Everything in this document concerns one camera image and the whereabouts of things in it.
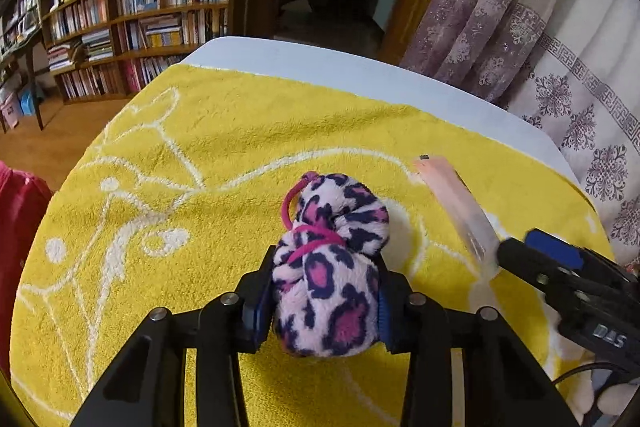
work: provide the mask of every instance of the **pink leopard print fabric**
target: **pink leopard print fabric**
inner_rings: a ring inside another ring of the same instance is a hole
[[[287,352],[348,357],[378,340],[378,270],[372,259],[388,241],[388,223],[385,205],[345,174],[318,176],[302,190],[292,230],[274,256],[274,330]],[[314,230],[304,230],[308,225]],[[342,245],[320,245],[288,263],[298,248],[321,243],[322,230],[337,233]]]

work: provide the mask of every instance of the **wooden floor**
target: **wooden floor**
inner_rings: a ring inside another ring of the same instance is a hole
[[[11,168],[33,172],[58,190],[84,150],[128,100],[63,105],[48,98],[41,106],[44,130],[35,116],[25,116],[15,129],[0,130],[0,160]]]

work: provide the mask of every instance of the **white table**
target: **white table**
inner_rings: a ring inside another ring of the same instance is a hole
[[[564,156],[540,129],[467,92],[384,62],[293,42],[223,37],[199,47],[182,63],[289,78],[412,105],[529,155],[578,185]]]

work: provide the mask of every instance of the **pink elastic band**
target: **pink elastic band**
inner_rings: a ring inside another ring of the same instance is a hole
[[[319,175],[315,171],[306,172],[300,181],[296,183],[287,195],[284,197],[284,201],[282,202],[282,207],[280,209],[280,217],[282,218],[282,223],[287,230],[291,230],[293,228],[293,223],[291,222],[291,218],[289,217],[289,205],[291,204],[291,200],[303,189],[305,188],[313,179],[317,178]],[[318,247],[322,247],[322,245],[341,245],[345,246],[345,241],[340,237],[334,230],[326,229],[325,227],[320,227],[319,225],[300,225],[293,230],[294,233],[299,232],[314,232],[318,235],[324,236],[322,239],[315,239],[310,241],[306,245],[302,245],[300,248],[296,248],[293,253],[287,259],[287,264],[292,264],[296,260],[300,259],[304,254],[309,253],[315,250]]]
[[[300,227],[296,227],[293,232],[314,232],[318,235],[324,235],[324,238],[315,239],[313,241],[310,241],[306,245],[302,245],[302,247],[300,248],[296,248],[287,259],[288,264],[292,264],[294,261],[300,259],[305,253],[309,253],[316,248],[322,247],[322,245],[341,245],[342,247],[344,247],[345,245],[344,239],[341,238],[337,233],[335,233],[333,230],[324,229],[323,227],[315,227],[314,225],[302,225]]]
[[[313,181],[313,179],[318,178],[318,176],[319,174],[315,171],[306,172],[302,178],[300,178],[300,181],[293,185],[291,190],[287,192],[287,195],[284,196],[284,201],[280,208],[280,217],[282,218],[282,223],[285,229],[291,230],[293,227],[293,223],[289,217],[289,205],[291,204],[291,200],[298,195],[300,190],[305,188],[311,181]]]

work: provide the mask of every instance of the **bookshelf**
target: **bookshelf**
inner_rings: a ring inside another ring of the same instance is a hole
[[[38,0],[65,103],[127,98],[204,42],[244,31],[246,0]]]
[[[10,0],[0,14],[3,51],[9,50],[28,37],[40,24],[37,0]]]

